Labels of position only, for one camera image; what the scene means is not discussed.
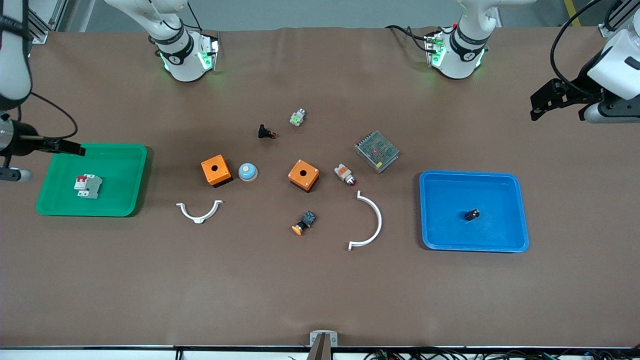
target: white arc-shaped part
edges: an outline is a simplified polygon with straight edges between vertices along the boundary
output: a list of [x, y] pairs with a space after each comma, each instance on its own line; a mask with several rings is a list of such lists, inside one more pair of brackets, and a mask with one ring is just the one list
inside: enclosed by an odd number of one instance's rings
[[373, 203], [373, 201], [369, 200], [368, 198], [361, 196], [360, 190], [358, 190], [358, 196], [356, 197], [356, 199], [366, 202], [373, 208], [373, 211], [375, 211], [376, 215], [378, 216], [378, 228], [376, 230], [376, 233], [373, 234], [373, 236], [371, 236], [370, 238], [366, 239], [365, 241], [350, 241], [349, 249], [348, 249], [349, 251], [351, 251], [353, 247], [364, 246], [372, 242], [373, 239], [375, 239], [378, 236], [378, 234], [380, 234], [380, 229], [382, 229], [382, 214], [380, 213], [380, 209], [378, 209], [378, 206], [375, 205], [375, 203]]
[[202, 224], [204, 222], [204, 220], [207, 220], [208, 218], [212, 217], [213, 214], [216, 213], [216, 211], [218, 210], [218, 206], [220, 204], [222, 204], [222, 200], [214, 201], [213, 202], [213, 208], [211, 208], [211, 210], [209, 210], [208, 213], [206, 213], [205, 215], [203, 215], [201, 217], [192, 217], [191, 215], [189, 215], [189, 213], [187, 212], [187, 207], [181, 202], [176, 204], [176, 206], [180, 206], [180, 210], [182, 210], [182, 213], [184, 214], [184, 216], [192, 219], [194, 223]]

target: brown table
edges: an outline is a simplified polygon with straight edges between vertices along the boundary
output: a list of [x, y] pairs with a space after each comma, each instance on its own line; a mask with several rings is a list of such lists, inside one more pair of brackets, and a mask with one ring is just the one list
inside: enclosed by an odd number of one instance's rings
[[[76, 117], [77, 141], [142, 143], [152, 168], [134, 217], [44, 217], [50, 156], [15, 158], [36, 175], [0, 184], [2, 345], [295, 345], [318, 328], [343, 345], [635, 345], [640, 126], [580, 123], [578, 107], [529, 120], [556, 33], [498, 29], [463, 81], [389, 30], [224, 33], [219, 71], [195, 83], [174, 81], [146, 34], [52, 34], [31, 57], [34, 90]], [[574, 75], [602, 43], [569, 29], [560, 68]], [[35, 98], [24, 121], [69, 130]], [[260, 123], [281, 137], [257, 139]], [[375, 130], [402, 152], [381, 175], [352, 150]], [[258, 179], [211, 188], [200, 162], [219, 153]], [[321, 171], [309, 194], [287, 181], [299, 158]], [[375, 216], [339, 163], [384, 217], [353, 252]], [[426, 250], [417, 177], [431, 168], [516, 175], [529, 250]], [[216, 199], [203, 225], [175, 206], [200, 214]], [[309, 209], [317, 224], [297, 237]]]

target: orange and white connector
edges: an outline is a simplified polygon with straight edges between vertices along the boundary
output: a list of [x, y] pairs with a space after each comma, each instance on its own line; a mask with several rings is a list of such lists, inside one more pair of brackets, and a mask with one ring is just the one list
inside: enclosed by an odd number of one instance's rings
[[335, 171], [335, 174], [338, 175], [340, 180], [344, 181], [350, 186], [354, 186], [358, 182], [356, 178], [351, 175], [351, 170], [349, 170], [348, 167], [344, 166], [344, 164], [338, 165], [338, 167], [333, 171]]

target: orange box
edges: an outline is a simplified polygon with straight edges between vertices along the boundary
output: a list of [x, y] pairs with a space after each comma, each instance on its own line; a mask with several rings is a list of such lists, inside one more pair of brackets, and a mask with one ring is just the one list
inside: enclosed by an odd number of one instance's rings
[[320, 171], [302, 160], [298, 160], [289, 172], [289, 181], [306, 192], [311, 191], [318, 177]]
[[207, 182], [214, 188], [224, 185], [233, 180], [231, 171], [227, 167], [227, 162], [222, 155], [214, 156], [202, 162], [202, 171], [207, 178]]

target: orange cube with black base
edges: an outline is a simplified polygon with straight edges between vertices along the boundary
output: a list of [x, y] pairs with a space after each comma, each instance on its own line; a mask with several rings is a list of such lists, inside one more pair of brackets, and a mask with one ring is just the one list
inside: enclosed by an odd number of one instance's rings
[[306, 192], [311, 191], [318, 177], [320, 171], [302, 160], [298, 160], [289, 172], [289, 181]]
[[209, 160], [203, 161], [202, 171], [204, 171], [204, 176], [207, 178], [207, 182], [214, 188], [233, 180], [231, 171], [229, 171], [227, 162], [222, 155], [214, 156]]

